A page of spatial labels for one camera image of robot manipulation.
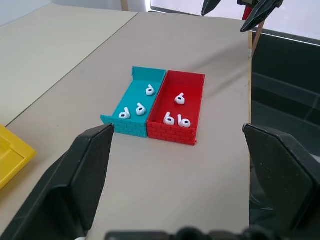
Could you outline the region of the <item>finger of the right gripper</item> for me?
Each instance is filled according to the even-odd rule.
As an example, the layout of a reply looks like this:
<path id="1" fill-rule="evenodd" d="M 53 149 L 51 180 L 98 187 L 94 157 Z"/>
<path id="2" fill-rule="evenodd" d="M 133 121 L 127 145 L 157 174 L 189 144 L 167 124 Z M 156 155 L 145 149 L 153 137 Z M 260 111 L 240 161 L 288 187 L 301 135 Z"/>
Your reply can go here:
<path id="1" fill-rule="evenodd" d="M 247 32 L 265 21 L 275 8 L 279 8 L 281 0 L 240 0 L 239 4 L 252 9 L 240 29 L 240 32 Z"/>
<path id="2" fill-rule="evenodd" d="M 208 13 L 212 12 L 220 2 L 221 0 L 204 0 L 201 14 L 207 15 Z"/>

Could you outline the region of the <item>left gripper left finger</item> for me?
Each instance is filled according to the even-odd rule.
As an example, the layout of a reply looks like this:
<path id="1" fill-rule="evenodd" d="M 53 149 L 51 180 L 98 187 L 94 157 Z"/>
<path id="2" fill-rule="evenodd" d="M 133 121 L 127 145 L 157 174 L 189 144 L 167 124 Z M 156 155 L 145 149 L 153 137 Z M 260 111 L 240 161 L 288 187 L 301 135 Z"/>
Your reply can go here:
<path id="1" fill-rule="evenodd" d="M 42 175 L 0 238 L 76 240 L 93 226 L 105 185 L 114 127 L 86 130 Z"/>

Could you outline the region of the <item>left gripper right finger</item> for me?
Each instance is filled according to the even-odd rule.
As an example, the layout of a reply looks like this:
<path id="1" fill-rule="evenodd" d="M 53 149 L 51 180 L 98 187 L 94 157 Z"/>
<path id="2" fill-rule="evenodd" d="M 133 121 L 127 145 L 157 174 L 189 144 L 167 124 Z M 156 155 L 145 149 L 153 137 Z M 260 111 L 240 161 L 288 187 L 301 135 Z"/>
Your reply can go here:
<path id="1" fill-rule="evenodd" d="M 292 135 L 245 124 L 242 129 L 265 202 L 252 225 L 292 240 L 320 238 L 320 164 Z"/>

